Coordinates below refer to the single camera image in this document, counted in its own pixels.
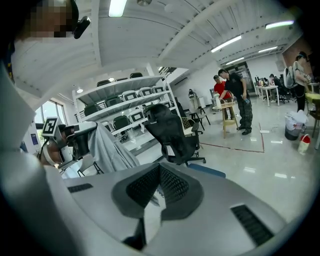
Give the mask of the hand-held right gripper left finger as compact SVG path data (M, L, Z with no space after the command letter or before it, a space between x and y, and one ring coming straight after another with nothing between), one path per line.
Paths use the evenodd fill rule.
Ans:
M142 218L144 211L160 185L159 164L141 166L142 170L116 183L111 192L119 211L129 218Z

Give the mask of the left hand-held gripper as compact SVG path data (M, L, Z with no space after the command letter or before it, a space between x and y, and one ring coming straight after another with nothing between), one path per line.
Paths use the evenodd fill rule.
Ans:
M58 116L48 117L42 128L44 144L40 149L40 162L66 169L90 153L88 133L96 130L94 121L64 125Z

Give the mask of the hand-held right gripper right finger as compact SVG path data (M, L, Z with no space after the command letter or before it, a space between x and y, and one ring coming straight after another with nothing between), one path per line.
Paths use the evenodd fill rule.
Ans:
M165 199L165 209L161 212L163 221L188 218L204 198L201 183L177 168L177 165L159 164L159 185Z

